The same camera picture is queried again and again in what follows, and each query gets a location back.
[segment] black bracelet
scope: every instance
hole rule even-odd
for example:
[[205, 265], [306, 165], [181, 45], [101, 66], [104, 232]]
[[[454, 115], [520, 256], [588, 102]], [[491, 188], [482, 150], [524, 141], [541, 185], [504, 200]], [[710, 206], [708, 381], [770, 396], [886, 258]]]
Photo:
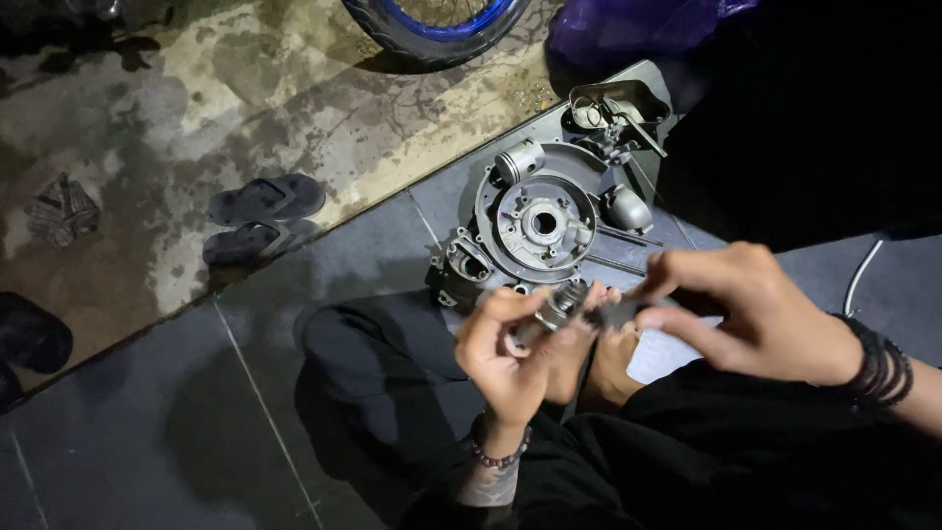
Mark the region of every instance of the black bracelet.
[[864, 350], [857, 375], [840, 387], [851, 396], [854, 407], [886, 408], [906, 399], [913, 388], [913, 367], [909, 357], [891, 340], [858, 320], [843, 315], [833, 316], [851, 328]]
[[527, 450], [529, 446], [530, 437], [533, 435], [533, 429], [529, 425], [524, 429], [524, 437], [520, 440], [520, 446], [517, 447], [517, 450], [510, 456], [504, 456], [503, 458], [490, 458], [484, 454], [483, 449], [481, 449], [480, 444], [483, 442], [478, 442], [480, 431], [480, 423], [483, 421], [484, 413], [480, 413], [477, 418], [475, 418], [474, 423], [471, 425], [471, 451], [474, 453], [475, 458], [478, 460], [478, 464], [484, 466], [485, 468], [490, 468], [492, 470], [504, 471], [517, 460], [520, 459], [520, 456]]

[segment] blue wheel rim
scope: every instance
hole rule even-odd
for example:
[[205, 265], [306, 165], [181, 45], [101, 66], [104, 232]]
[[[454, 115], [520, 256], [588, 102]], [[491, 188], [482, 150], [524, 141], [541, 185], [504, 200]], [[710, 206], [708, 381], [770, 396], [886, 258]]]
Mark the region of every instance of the blue wheel rim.
[[494, 0], [486, 8], [475, 13], [470, 19], [458, 24], [447, 27], [436, 25], [427, 25], [412, 18], [400, 8], [393, 0], [382, 0], [386, 9], [393, 15], [400, 24], [409, 28], [409, 31], [419, 37], [430, 41], [453, 42], [467, 39], [468, 37], [480, 33], [485, 27], [494, 23], [513, 0]]

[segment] concrete floor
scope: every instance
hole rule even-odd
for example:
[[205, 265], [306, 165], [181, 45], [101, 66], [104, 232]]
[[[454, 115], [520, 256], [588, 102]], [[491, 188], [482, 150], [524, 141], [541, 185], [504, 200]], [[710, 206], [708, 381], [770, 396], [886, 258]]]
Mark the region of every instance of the concrete floor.
[[[555, 103], [542, 43], [560, 4], [533, 2], [495, 49], [430, 75], [390, 74], [336, 0], [189, 2], [140, 64], [97, 52], [49, 74], [55, 50], [0, 58], [0, 290], [65, 321], [70, 366], [93, 356], [206, 292], [213, 194], [310, 174], [328, 192], [312, 220], [330, 229]], [[99, 231], [63, 250], [23, 212], [60, 172], [102, 207]]]

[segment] wheel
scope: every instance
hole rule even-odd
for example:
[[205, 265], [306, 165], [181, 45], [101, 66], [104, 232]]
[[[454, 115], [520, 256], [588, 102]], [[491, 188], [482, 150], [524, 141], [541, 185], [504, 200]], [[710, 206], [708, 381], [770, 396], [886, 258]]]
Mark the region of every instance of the wheel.
[[343, 0], [383, 48], [433, 70], [467, 62], [499, 41], [529, 0]]

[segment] purple plastic bag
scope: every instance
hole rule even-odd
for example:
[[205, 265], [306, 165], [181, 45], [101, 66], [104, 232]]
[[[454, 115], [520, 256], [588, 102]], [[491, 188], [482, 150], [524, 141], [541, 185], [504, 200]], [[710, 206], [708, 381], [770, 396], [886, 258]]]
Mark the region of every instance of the purple plastic bag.
[[678, 54], [759, 0], [569, 0], [550, 29], [550, 53], [577, 66], [612, 66], [638, 55]]

